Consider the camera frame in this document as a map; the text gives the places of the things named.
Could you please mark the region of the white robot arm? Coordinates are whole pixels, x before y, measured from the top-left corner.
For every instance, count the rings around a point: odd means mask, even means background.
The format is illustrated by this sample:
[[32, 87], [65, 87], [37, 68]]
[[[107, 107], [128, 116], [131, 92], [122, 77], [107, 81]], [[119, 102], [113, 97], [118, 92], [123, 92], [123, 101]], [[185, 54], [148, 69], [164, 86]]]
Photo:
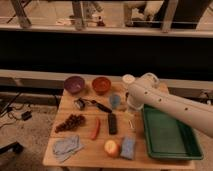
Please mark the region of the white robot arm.
[[159, 84], [155, 74], [142, 75], [128, 85], [127, 104], [147, 104], [213, 138], [213, 106], [160, 91]]

